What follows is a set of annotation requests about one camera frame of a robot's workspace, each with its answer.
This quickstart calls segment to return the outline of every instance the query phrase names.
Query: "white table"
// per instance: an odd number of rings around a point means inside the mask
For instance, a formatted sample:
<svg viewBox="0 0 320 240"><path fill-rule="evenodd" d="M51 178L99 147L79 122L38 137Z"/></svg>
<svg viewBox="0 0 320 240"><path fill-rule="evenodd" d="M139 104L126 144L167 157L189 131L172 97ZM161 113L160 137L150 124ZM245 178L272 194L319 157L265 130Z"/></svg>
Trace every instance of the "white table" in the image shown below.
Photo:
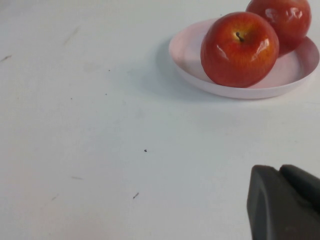
<svg viewBox="0 0 320 240"><path fill-rule="evenodd" d="M320 176L319 73L249 101L174 71L176 32L247 4L2 0L1 239L248 240L253 165Z"/></svg>

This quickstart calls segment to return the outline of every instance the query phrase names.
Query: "small debris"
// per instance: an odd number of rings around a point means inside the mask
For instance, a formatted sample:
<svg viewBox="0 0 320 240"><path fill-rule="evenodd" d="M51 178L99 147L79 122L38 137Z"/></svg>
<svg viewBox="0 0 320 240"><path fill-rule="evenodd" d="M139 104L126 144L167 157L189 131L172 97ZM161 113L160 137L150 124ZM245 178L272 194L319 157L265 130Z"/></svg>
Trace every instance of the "small debris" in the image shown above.
<svg viewBox="0 0 320 240"><path fill-rule="evenodd" d="M71 178L72 178L72 179L77 179L77 180L83 180L82 177L78 177L78 176L72 176Z"/></svg>
<svg viewBox="0 0 320 240"><path fill-rule="evenodd" d="M54 201L57 197L59 197L59 194L57 194L56 196L54 196L51 201Z"/></svg>
<svg viewBox="0 0 320 240"><path fill-rule="evenodd" d="M63 43L64 46L66 46L67 43L71 40L71 38L72 38L73 36L75 36L75 35L79 32L79 28L80 28L80 26L78 26L78 27L70 34L70 36L64 41L64 43Z"/></svg>
<svg viewBox="0 0 320 240"><path fill-rule="evenodd" d="M136 197L138 197L139 192L136 193L136 195L134 195L133 199L135 199Z"/></svg>
<svg viewBox="0 0 320 240"><path fill-rule="evenodd" d="M11 58L11 57L12 57L12 55L9 55L9 56L4 57L2 60L0 60L0 63L3 62L3 61L5 61L5 60L7 60L7 59L9 59L9 58Z"/></svg>

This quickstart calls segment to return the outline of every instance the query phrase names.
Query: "plate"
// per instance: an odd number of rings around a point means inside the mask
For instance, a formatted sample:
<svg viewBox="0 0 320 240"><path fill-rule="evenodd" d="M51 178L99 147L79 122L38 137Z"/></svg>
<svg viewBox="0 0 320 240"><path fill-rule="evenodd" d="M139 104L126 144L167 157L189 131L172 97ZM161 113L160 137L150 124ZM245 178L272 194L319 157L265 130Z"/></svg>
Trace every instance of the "plate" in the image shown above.
<svg viewBox="0 0 320 240"><path fill-rule="evenodd" d="M209 27L217 20L192 24L173 37L169 53L177 71L190 84L206 92L236 99L263 99L286 94L311 79L319 63L319 50L306 37L299 47L278 58L269 74L248 88L215 84L206 75L200 61L201 43Z"/></svg>

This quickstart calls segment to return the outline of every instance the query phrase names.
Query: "apple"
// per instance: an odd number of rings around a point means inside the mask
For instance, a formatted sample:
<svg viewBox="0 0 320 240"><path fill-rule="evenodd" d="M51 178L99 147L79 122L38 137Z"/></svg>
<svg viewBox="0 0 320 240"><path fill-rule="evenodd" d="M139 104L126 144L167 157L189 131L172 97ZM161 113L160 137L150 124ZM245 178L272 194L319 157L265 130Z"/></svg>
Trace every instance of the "apple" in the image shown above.
<svg viewBox="0 0 320 240"><path fill-rule="evenodd" d="M279 39L279 57L293 51L306 37L311 24L307 0L252 0L246 8L266 19Z"/></svg>
<svg viewBox="0 0 320 240"><path fill-rule="evenodd" d="M215 21L204 36L200 59L216 84L247 88L261 81L279 54L275 30L261 16L234 12Z"/></svg>

